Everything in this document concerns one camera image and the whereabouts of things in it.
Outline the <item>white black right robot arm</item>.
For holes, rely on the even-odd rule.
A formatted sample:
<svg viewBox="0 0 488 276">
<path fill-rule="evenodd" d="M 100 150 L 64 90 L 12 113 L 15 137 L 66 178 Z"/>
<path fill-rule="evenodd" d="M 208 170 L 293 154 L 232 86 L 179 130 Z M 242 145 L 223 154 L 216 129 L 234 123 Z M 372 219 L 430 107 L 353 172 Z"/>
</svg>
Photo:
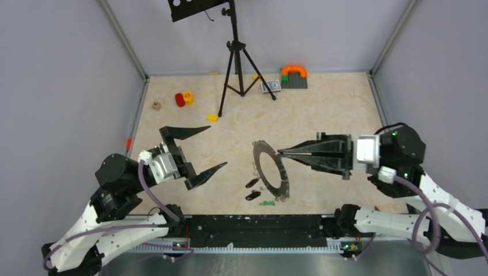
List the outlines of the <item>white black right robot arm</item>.
<svg viewBox="0 0 488 276">
<path fill-rule="evenodd" d="M 345 204 L 334 214 L 345 237 L 395 236 L 409 239 L 423 254 L 487 257 L 487 210 L 471 208 L 440 187 L 422 168 L 425 150 L 419 134 L 399 122 L 372 135 L 319 132 L 314 140 L 280 149 L 278 155 L 345 180 L 363 170 L 382 194 L 414 209 L 399 214 Z"/>
</svg>

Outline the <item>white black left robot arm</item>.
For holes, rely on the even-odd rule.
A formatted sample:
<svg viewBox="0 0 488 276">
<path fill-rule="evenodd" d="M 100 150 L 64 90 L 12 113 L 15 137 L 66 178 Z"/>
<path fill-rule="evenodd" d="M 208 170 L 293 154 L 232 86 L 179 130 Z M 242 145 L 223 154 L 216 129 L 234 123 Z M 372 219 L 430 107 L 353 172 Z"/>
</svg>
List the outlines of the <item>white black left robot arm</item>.
<svg viewBox="0 0 488 276">
<path fill-rule="evenodd" d="M 201 173 L 188 162 L 177 140 L 204 131 L 204 127 L 165 126 L 158 146 L 143 150 L 137 159 L 111 154 L 95 177 L 98 189 L 83 213 L 57 242 L 42 246 L 48 275 L 97 275 L 117 256 L 157 237 L 179 237 L 185 217 L 177 205 L 163 204 L 151 188 L 183 179 L 188 190 L 205 184 L 219 169 Z"/>
</svg>

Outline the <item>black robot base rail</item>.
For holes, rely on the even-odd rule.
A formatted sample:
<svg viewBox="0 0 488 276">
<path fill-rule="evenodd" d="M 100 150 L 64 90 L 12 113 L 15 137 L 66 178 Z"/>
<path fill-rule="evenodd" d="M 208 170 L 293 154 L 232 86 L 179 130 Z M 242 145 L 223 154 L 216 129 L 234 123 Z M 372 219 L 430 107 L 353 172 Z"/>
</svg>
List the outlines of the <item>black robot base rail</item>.
<svg viewBox="0 0 488 276">
<path fill-rule="evenodd" d="M 351 256 L 372 233 L 342 214 L 186 215 L 165 241 L 195 252 L 337 252 Z"/>
</svg>

